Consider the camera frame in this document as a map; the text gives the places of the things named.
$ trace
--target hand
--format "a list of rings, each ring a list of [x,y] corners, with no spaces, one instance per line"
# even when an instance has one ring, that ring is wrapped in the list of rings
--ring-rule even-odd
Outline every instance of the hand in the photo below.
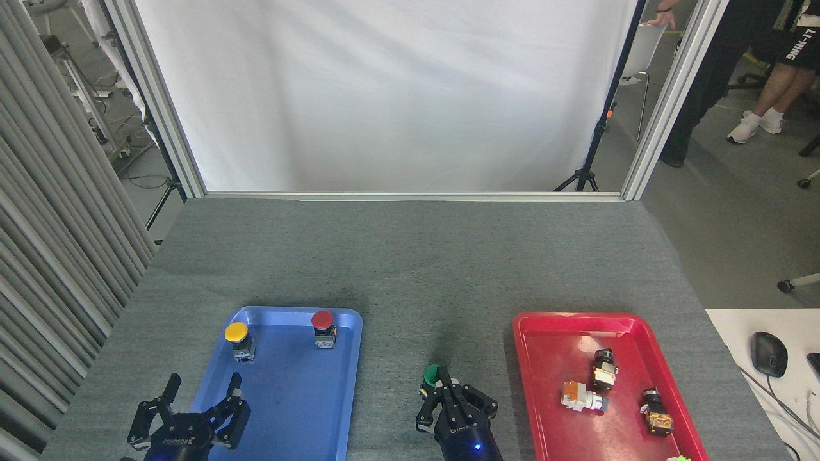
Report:
[[[670,25],[672,30],[675,29],[675,15],[671,11],[666,11],[664,13],[658,13],[655,19],[651,21],[646,21],[644,24],[654,25],[655,27],[664,27],[665,25]]]

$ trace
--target white sneaker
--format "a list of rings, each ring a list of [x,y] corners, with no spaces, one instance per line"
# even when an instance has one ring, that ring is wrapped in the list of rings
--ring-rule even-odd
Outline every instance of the white sneaker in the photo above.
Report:
[[[746,144],[754,133],[758,130],[757,126],[752,126],[745,118],[740,121],[740,124],[729,133],[727,139],[738,144]]]
[[[744,111],[743,117],[746,118],[750,113],[752,113],[752,111]],[[760,128],[763,128],[768,133],[776,135],[777,133],[783,131],[783,119],[781,118],[779,120],[774,120],[764,115],[760,117]]]

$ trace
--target blue tray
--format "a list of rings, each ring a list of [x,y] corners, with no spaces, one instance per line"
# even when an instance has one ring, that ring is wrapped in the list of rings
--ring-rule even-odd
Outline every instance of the blue tray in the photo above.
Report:
[[[238,363],[220,336],[191,411],[204,411],[225,397],[233,372],[242,375],[242,397],[251,416],[239,448],[211,450],[209,461],[344,461],[353,388],[362,342],[362,318],[351,309],[327,309],[338,327],[334,349],[313,344],[312,315],[319,308],[248,306],[228,317],[248,324],[255,359]]]

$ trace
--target white sock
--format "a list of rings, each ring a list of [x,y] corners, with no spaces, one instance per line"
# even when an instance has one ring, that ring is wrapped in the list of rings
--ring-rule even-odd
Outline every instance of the white sock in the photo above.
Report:
[[[754,112],[749,112],[749,115],[747,115],[745,119],[746,122],[749,123],[749,125],[752,125],[754,127],[760,125],[760,116],[754,115]]]
[[[783,112],[778,112],[774,110],[774,107],[770,107],[763,116],[769,120],[777,121],[783,118]]]

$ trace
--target green object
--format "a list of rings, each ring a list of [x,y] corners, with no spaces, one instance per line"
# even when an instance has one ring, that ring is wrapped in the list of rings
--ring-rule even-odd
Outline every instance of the green object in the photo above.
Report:
[[[426,382],[430,387],[435,387],[435,382],[439,380],[439,366],[438,365],[429,365],[424,370],[424,382]]]

